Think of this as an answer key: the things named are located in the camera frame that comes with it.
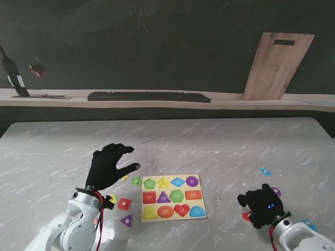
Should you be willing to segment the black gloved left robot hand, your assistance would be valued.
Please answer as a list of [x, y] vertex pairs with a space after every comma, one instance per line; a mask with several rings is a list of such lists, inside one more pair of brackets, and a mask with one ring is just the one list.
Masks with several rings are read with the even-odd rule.
[[116, 167], [124, 154], [132, 153], [133, 151], [133, 147], [124, 146], [121, 143], [112, 143], [103, 147], [101, 151], [95, 151], [85, 187], [92, 191], [104, 190], [124, 176], [138, 170], [141, 167], [139, 163], [132, 163], [120, 169]]

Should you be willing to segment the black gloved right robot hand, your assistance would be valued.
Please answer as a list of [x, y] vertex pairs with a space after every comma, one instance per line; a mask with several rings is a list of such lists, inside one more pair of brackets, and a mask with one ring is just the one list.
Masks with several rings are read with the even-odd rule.
[[249, 190], [245, 195], [238, 195], [237, 200], [242, 207], [249, 207], [249, 219], [258, 230], [264, 225], [271, 225], [277, 216], [285, 214], [281, 199], [268, 184], [263, 184], [261, 189]]

